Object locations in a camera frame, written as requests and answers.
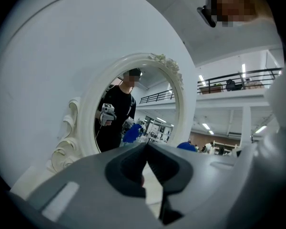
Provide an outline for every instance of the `black railing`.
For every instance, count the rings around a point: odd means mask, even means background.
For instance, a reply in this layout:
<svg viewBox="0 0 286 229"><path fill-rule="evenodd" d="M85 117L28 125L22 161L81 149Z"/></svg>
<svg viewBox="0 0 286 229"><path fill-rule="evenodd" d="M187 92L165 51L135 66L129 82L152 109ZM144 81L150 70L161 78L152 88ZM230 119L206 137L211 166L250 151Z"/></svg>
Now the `black railing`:
<svg viewBox="0 0 286 229"><path fill-rule="evenodd" d="M172 99L175 98L174 92L173 90L167 90L167 91L163 91L157 94L153 94L153 95L149 95L146 97L141 98L140 103L141 104L145 104L145 103L149 103L149 102L157 102L160 100L164 100L164 99Z"/></svg>
<svg viewBox="0 0 286 229"><path fill-rule="evenodd" d="M224 91L229 92L245 89L264 88L265 86L272 84L273 80L279 76L280 70L282 70L282 68L249 71L245 73L245 78L243 77L243 73L235 73L207 79L203 81L205 82L205 85L203 82L198 82L197 93L211 94ZM149 102L157 102L160 100L173 98L175 98L175 95L171 89L143 97L141 98L140 103L145 104Z"/></svg>

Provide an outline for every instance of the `fluorescent light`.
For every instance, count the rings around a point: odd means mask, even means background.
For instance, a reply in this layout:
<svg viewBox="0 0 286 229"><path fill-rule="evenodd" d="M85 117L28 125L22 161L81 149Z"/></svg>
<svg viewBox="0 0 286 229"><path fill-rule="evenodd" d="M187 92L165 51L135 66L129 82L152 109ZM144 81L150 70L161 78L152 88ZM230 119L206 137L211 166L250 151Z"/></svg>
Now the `fluorescent light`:
<svg viewBox="0 0 286 229"><path fill-rule="evenodd" d="M199 79L202 82L202 85L206 86L204 78L202 77L202 75L199 75Z"/></svg>
<svg viewBox="0 0 286 229"><path fill-rule="evenodd" d="M245 74L246 73L246 65L244 63L242 64L242 68L243 68L243 73L244 73L243 78L246 78L246 74Z"/></svg>
<svg viewBox="0 0 286 229"><path fill-rule="evenodd" d="M158 118L158 117L157 117L157 119L158 119L158 120L161 120L161 121L163 121L164 123L166 123L166 121L165 121L165 120L162 120L162 119L160 119L160 118Z"/></svg>
<svg viewBox="0 0 286 229"><path fill-rule="evenodd" d="M264 130L267 126L264 125L261 128L259 128L255 133L260 133L262 130Z"/></svg>
<svg viewBox="0 0 286 229"><path fill-rule="evenodd" d="M207 124L202 124L202 125L205 127L205 129L210 130L210 127L208 127Z"/></svg>

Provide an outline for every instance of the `gray device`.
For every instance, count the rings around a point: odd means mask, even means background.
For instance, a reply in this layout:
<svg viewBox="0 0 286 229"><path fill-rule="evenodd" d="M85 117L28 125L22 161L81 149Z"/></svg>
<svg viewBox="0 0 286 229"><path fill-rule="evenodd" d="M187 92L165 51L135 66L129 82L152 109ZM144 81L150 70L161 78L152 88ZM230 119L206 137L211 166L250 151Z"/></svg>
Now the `gray device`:
<svg viewBox="0 0 286 229"><path fill-rule="evenodd" d="M116 115L114 113L114 106L112 104L103 104L102 112L100 115L101 126L105 126L107 121L116 120Z"/></svg>
<svg viewBox="0 0 286 229"><path fill-rule="evenodd" d="M159 219L141 187L146 162L163 186ZM64 191L70 182L76 192ZM286 130L244 148L239 158L156 143L119 147L78 160L22 203L40 215L54 208L55 226L71 229L250 228L284 186ZM61 201L69 202L58 208Z"/></svg>

